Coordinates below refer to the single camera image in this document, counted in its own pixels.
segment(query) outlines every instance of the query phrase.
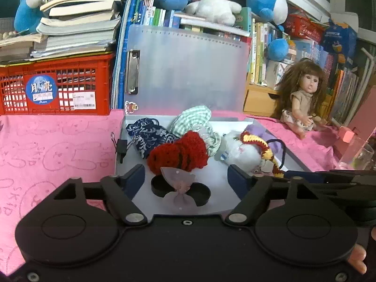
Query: human hand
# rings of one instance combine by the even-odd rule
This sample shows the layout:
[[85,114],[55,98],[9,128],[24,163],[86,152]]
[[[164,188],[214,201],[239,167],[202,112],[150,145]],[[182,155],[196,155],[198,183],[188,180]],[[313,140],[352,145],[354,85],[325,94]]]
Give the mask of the human hand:
[[[376,241],[376,227],[372,229],[371,236]],[[367,253],[364,247],[360,246],[359,244],[356,244],[347,262],[358,272],[360,272],[361,274],[365,274],[365,272],[367,271],[367,266],[364,264],[363,261],[366,255]]]
[[310,126],[313,124],[312,116],[306,115],[305,117],[302,117],[300,121],[303,123],[304,126]]

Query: silver bolt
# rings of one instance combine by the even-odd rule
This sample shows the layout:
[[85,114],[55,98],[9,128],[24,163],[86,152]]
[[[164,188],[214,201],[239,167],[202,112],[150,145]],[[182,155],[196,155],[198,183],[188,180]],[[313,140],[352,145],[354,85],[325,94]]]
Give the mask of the silver bolt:
[[39,281],[39,276],[36,273],[28,273],[27,274],[27,279],[30,282],[38,282]]
[[184,226],[191,226],[192,224],[193,224],[193,221],[191,221],[191,220],[183,220]]
[[140,213],[128,214],[125,219],[130,223],[139,223],[144,219],[144,216]]
[[336,282],[345,282],[347,281],[347,274],[346,273],[339,273],[335,276]]
[[229,216],[229,220],[233,223],[242,223],[247,220],[247,217],[242,213],[234,213]]

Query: blue plush ball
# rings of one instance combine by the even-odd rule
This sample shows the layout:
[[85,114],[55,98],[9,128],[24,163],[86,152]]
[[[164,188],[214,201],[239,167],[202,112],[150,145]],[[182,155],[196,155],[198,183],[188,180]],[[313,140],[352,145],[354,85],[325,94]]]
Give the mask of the blue plush ball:
[[285,39],[273,40],[268,46],[268,57],[271,60],[280,62],[288,53],[288,43]]

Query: red basket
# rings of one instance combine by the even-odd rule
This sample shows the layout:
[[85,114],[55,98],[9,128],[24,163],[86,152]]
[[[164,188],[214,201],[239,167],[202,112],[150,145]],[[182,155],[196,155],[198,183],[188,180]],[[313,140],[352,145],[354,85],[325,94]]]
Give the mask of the red basket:
[[324,28],[300,15],[288,15],[285,23],[285,32],[292,37],[312,39],[321,43]]
[[114,54],[0,68],[0,115],[110,113]]

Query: sticker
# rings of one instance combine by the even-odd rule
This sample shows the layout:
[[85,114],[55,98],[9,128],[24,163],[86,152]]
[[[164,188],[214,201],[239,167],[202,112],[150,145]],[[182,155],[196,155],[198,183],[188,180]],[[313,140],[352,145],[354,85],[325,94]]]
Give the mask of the sticker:
[[138,110],[138,106],[136,103],[125,101],[125,114],[126,115],[132,114],[136,110]]
[[37,75],[26,84],[26,95],[34,104],[50,104],[58,93],[55,80],[48,75]]
[[73,108],[75,110],[96,109],[95,92],[73,92]]

